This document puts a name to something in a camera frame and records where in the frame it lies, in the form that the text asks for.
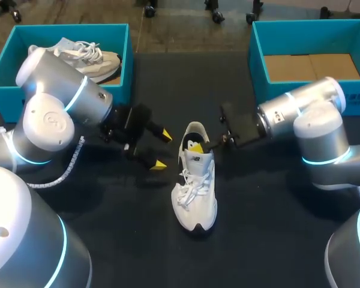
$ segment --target shoe tongue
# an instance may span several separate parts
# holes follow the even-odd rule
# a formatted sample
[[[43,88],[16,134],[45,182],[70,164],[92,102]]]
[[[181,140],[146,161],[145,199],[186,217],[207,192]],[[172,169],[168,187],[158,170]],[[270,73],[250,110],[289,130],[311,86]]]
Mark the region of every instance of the shoe tongue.
[[[74,42],[62,37],[61,40],[52,47],[52,52],[57,57],[60,56],[60,54],[63,50],[65,50],[65,51],[75,50]]]
[[[59,47],[61,50],[75,50],[74,44],[75,42],[62,37],[59,43],[55,45],[55,47]]]
[[[196,176],[204,176],[213,159],[212,153],[203,154],[187,149],[184,150],[184,156],[189,173]]]

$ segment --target caster wheel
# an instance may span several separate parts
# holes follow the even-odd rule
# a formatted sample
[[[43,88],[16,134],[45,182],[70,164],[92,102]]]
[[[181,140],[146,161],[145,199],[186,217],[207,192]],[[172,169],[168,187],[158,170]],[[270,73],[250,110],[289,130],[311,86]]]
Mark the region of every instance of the caster wheel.
[[[333,16],[333,13],[328,9],[328,7],[322,7],[320,9],[320,19],[328,19]]]
[[[9,12],[10,10],[10,6],[4,1],[0,1],[0,7],[3,12]]]
[[[213,20],[213,22],[215,22],[216,24],[220,24],[222,21],[225,20],[225,18],[223,17],[223,15],[222,15],[221,12],[214,11],[214,12],[212,13],[212,20]]]
[[[145,17],[152,18],[152,17],[155,17],[156,10],[152,6],[146,6],[144,8],[144,13],[145,13]]]
[[[22,21],[22,15],[20,14],[20,12],[18,10],[11,11],[11,15],[12,15],[13,20],[16,23],[20,23]]]
[[[257,20],[257,17],[254,13],[248,13],[246,15],[245,19],[246,19],[248,25],[252,25],[252,23]]]

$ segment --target shoe sole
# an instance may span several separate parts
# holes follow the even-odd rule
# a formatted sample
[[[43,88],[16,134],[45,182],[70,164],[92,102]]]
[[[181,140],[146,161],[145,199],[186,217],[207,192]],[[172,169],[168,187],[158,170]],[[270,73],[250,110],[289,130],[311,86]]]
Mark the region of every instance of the shoe sole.
[[[193,230],[191,230],[191,231],[188,230],[188,231],[193,235],[208,234],[215,225],[216,217],[217,217],[217,200],[215,199],[215,215],[214,215],[214,220],[212,221],[211,226],[208,229],[204,229],[201,224],[197,223]]]
[[[112,70],[111,72],[108,72],[107,74],[104,74],[104,75],[101,75],[101,76],[97,76],[97,77],[93,77],[93,78],[91,78],[91,80],[92,80],[93,82],[95,82],[95,83],[104,81],[104,80],[107,79],[108,77],[114,75],[118,69],[119,69],[119,67],[116,68],[116,69],[114,69],[114,70]]]

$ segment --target blue box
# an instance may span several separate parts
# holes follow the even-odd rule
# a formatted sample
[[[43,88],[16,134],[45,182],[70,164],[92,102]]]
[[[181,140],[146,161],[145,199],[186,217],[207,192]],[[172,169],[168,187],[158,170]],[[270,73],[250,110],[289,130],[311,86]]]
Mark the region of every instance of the blue box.
[[[0,54],[0,113],[5,122],[17,122],[25,95],[16,86],[16,75],[32,44],[55,45],[62,37],[100,44],[103,51],[122,56],[119,85],[101,85],[113,94],[115,103],[128,103],[133,77],[133,48],[128,24],[15,26]]]
[[[264,56],[349,53],[360,75],[360,19],[254,22],[248,64],[262,103],[309,82],[270,81]],[[360,80],[340,80],[345,115],[360,115]]]

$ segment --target cardboard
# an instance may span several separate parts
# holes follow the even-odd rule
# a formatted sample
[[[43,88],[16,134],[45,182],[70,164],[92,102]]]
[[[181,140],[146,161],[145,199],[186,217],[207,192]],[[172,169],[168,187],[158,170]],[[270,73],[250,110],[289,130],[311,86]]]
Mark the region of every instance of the cardboard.
[[[316,80],[316,75],[308,55],[265,56],[265,63],[269,77],[273,82]]]
[[[337,80],[360,80],[349,54],[264,56],[272,82],[315,81],[326,76]]]
[[[109,79],[108,81],[102,82],[101,84],[104,84],[104,85],[118,85],[118,84],[120,84],[120,76]]]
[[[360,80],[349,54],[316,54],[310,59],[317,79],[330,76],[336,80]]]

